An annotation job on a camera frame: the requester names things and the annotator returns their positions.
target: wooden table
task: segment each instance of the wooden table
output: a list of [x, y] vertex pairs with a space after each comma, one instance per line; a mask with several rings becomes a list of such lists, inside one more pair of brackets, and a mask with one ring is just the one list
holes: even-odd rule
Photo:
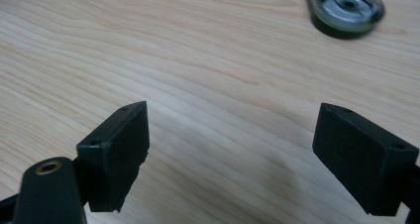
[[0, 198], [147, 100], [146, 163], [88, 223], [403, 223], [403, 205], [366, 215], [311, 149], [321, 102], [420, 145], [420, 0], [383, 1], [341, 41], [305, 0], [0, 0]]

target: table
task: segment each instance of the table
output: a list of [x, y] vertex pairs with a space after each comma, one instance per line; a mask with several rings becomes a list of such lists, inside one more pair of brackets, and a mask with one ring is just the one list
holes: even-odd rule
[[0, 0], [0, 198], [146, 100], [121, 213], [88, 223], [403, 223], [364, 213], [312, 153], [321, 102], [419, 147], [420, 1], [337, 40], [305, 0]]

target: light wood tabletop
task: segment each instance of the light wood tabletop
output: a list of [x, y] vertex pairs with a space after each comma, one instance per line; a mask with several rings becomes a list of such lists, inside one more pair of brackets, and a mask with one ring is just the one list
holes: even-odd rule
[[420, 0], [383, 2], [344, 41], [306, 0], [0, 0], [0, 199], [146, 100], [148, 158], [121, 213], [88, 223], [403, 223], [312, 152], [321, 102], [420, 146]]

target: wooden surface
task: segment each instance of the wooden surface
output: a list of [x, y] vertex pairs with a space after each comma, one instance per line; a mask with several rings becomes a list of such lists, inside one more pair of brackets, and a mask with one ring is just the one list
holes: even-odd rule
[[147, 161], [89, 223], [403, 223], [403, 205], [366, 215], [311, 149], [321, 102], [420, 145], [420, 0], [383, 1], [340, 41], [305, 0], [0, 0], [0, 198], [147, 100]]

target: wood grain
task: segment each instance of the wood grain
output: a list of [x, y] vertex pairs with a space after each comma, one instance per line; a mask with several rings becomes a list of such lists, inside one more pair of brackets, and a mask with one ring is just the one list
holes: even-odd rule
[[340, 41], [305, 0], [0, 0], [0, 199], [147, 100], [150, 155], [122, 212], [89, 223], [403, 223], [311, 151], [321, 102], [419, 146], [420, 1], [383, 1], [375, 31]]

